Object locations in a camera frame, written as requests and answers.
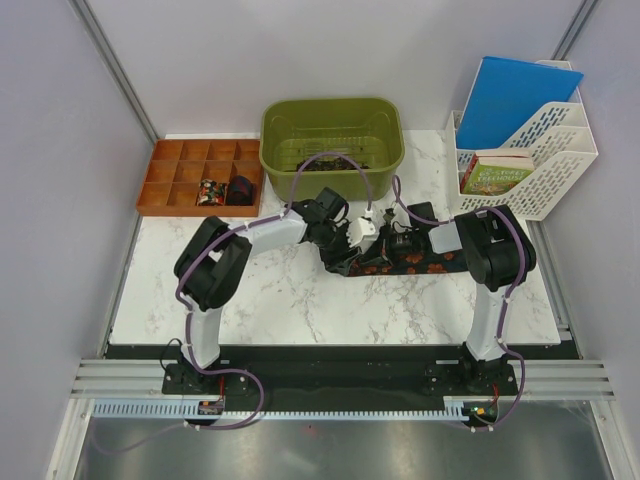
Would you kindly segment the black orange floral tie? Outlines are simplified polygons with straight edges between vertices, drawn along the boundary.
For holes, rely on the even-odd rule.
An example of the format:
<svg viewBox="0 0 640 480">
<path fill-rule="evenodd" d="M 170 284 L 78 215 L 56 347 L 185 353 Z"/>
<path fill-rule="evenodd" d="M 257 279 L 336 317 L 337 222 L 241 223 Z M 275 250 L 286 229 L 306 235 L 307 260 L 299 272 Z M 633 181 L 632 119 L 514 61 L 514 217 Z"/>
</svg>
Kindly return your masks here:
<svg viewBox="0 0 640 480">
<path fill-rule="evenodd" d="M 464 254 L 457 250 L 444 254 L 412 252 L 397 258 L 360 258 L 352 263 L 346 276 L 440 275 L 467 271 Z"/>
</svg>

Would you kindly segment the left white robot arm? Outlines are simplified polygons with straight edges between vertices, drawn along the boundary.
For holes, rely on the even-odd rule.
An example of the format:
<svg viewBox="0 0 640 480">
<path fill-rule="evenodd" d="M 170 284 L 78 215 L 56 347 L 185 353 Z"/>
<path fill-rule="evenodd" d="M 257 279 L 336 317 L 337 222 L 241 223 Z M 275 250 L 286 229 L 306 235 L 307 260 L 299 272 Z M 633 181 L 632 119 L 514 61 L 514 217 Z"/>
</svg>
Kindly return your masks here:
<svg viewBox="0 0 640 480">
<path fill-rule="evenodd" d="M 223 308 L 235 295 L 247 263 L 284 246 L 312 244 L 328 274 L 358 277 L 366 252 L 362 230 L 374 223 L 369 216 L 351 222 L 348 210 L 343 197 L 325 188 L 314 199 L 296 201 L 248 224 L 206 218 L 174 267 L 179 280 L 176 298 L 186 307 L 187 317 L 181 358 L 166 367 L 163 393 L 211 394 L 226 387 L 229 375 L 251 377 L 253 367 L 266 363 L 269 353 L 279 362 L 301 362 L 292 347 L 221 347 Z"/>
</svg>

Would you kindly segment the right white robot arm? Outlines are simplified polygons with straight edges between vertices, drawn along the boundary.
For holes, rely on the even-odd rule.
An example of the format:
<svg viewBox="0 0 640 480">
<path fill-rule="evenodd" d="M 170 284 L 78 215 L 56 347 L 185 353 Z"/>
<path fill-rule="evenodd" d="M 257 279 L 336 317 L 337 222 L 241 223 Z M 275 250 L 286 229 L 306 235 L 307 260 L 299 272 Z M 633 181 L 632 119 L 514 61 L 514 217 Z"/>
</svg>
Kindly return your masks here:
<svg viewBox="0 0 640 480">
<path fill-rule="evenodd" d="M 506 345 L 508 304 L 536 266 L 536 252 L 509 207 L 485 207 L 436 222 L 410 214 L 413 225 L 399 233 L 386 227 L 378 253 L 386 274 L 443 274 L 462 259 L 476 284 L 471 330 L 456 360 L 431 361 L 425 375 L 432 393 L 489 395 L 517 390 Z"/>
</svg>

